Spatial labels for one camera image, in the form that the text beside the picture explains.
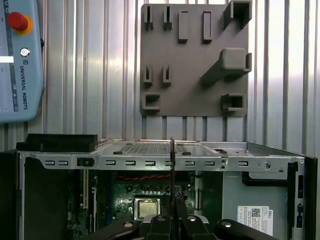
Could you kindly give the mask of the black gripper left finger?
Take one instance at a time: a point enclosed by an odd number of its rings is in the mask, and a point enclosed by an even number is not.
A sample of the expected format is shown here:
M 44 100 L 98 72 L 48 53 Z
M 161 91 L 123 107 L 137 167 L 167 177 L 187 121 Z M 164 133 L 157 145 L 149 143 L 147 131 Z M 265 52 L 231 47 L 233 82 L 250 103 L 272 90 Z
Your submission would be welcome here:
M 172 219 L 164 215 L 148 215 L 143 221 L 119 220 L 81 240 L 171 240 L 173 238 Z

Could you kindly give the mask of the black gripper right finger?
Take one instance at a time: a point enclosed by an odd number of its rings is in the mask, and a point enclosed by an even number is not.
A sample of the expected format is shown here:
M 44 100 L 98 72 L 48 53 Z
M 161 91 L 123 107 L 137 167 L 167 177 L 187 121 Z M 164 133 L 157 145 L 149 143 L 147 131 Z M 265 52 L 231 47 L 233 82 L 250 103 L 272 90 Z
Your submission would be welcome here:
M 203 216 L 188 214 L 185 201 L 175 200 L 175 219 L 181 240 L 274 240 L 273 236 L 231 219 L 222 219 L 213 227 Z

